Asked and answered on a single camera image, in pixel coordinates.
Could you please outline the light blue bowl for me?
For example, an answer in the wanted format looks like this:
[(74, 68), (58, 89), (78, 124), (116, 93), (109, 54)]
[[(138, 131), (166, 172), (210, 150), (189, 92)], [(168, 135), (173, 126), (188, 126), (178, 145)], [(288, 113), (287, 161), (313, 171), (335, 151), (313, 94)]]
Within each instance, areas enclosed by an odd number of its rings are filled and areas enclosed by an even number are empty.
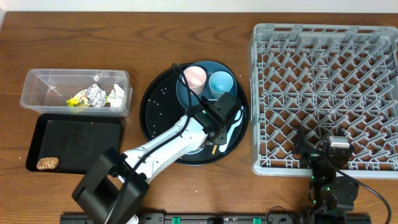
[(187, 154), (187, 155), (197, 154), (197, 153), (201, 152), (204, 148), (205, 148), (205, 147), (199, 147), (198, 149), (193, 150), (193, 151), (190, 151), (190, 152), (188, 152), (188, 153), (186, 153), (186, 154)]

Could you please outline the yellow foil snack wrapper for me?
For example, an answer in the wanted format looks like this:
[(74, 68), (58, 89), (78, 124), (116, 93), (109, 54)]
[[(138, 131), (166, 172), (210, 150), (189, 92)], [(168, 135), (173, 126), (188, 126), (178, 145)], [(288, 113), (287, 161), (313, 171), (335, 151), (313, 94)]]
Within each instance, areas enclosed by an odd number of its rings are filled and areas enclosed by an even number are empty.
[(103, 107), (107, 103), (106, 92), (98, 85), (93, 84), (87, 89), (78, 92), (66, 101), (69, 107)]

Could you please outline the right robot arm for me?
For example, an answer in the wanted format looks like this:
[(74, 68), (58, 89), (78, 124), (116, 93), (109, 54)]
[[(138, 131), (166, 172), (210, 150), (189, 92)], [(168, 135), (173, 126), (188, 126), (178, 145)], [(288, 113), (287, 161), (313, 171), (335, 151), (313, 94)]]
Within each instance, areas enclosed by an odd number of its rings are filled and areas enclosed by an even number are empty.
[(349, 177), (337, 176), (348, 163), (354, 147), (345, 136), (329, 136), (318, 147), (310, 146), (302, 128), (297, 129), (293, 154), (312, 170), (308, 198), (314, 207), (300, 214), (300, 223), (347, 223), (346, 214), (354, 209), (359, 185)]

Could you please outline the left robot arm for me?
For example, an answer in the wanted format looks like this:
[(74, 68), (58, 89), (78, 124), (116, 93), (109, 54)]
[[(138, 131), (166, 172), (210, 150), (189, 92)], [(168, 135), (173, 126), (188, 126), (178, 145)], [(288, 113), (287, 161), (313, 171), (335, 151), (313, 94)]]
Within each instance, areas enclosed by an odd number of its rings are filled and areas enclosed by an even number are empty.
[(72, 193), (74, 201), (93, 223), (138, 223), (136, 215), (150, 182), (188, 152), (210, 142), (210, 129), (234, 120), (228, 112), (218, 121), (212, 112), (196, 105), (170, 129), (146, 144), (120, 154), (104, 151)]

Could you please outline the brown walnut cookie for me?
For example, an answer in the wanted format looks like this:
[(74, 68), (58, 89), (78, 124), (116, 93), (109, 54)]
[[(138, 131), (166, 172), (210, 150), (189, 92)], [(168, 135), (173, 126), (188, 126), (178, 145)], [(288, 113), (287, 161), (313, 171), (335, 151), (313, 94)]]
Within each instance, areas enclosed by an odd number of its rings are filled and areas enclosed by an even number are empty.
[(54, 170), (58, 167), (60, 159), (58, 157), (43, 157), (37, 162), (38, 170)]

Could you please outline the white tissue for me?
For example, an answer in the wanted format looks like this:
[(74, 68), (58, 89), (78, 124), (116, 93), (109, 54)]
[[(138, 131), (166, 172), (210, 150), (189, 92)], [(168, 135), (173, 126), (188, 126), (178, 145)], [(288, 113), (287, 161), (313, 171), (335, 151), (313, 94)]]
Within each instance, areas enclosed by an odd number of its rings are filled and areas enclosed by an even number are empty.
[(106, 101), (110, 104), (110, 107), (120, 107), (123, 99), (124, 90), (118, 84), (114, 84), (114, 88), (111, 90)]

